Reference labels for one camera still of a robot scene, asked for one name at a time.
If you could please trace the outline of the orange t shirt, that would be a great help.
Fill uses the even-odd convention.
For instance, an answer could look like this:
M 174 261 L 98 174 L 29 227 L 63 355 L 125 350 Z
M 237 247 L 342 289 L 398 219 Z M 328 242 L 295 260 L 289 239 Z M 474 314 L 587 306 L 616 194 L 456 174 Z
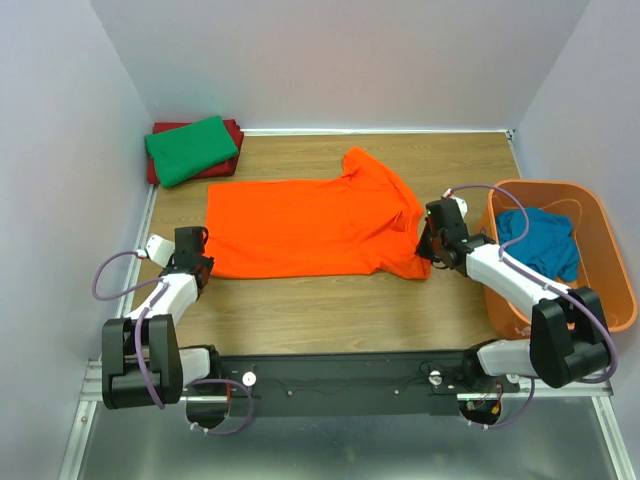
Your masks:
M 207 188 L 206 253 L 228 279 L 369 275 L 425 280 L 416 247 L 423 208 L 402 178 L 363 149 L 329 180 L 243 181 Z

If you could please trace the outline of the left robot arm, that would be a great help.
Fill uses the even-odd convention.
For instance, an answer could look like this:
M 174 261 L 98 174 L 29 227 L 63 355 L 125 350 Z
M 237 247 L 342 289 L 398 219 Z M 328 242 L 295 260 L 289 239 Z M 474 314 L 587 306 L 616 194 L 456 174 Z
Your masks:
M 127 296 L 152 285 L 149 296 L 126 315 L 109 319 L 101 334 L 102 400 L 109 409 L 154 405 L 160 409 L 177 403 L 189 385 L 201 395 L 214 393 L 222 380 L 213 347 L 178 347 L 176 325 L 207 285 L 214 259 L 205 255 L 209 238 L 203 226 L 180 227 L 175 239 L 149 237 L 146 246 L 129 252 L 162 267 L 159 276 L 121 293 L 98 292 L 101 301 Z

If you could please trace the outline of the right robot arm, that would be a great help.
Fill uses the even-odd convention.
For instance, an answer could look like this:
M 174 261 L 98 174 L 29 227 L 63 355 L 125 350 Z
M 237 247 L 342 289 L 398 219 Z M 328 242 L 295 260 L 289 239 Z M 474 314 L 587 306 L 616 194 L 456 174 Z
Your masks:
M 552 388 L 600 383 L 617 369 L 617 353 L 598 294 L 550 280 L 509 256 L 484 234 L 470 234 L 454 198 L 427 204 L 417 255 L 493 290 L 525 314 L 523 340 L 496 340 L 472 348 L 460 379 L 480 392 L 496 377 L 539 379 Z

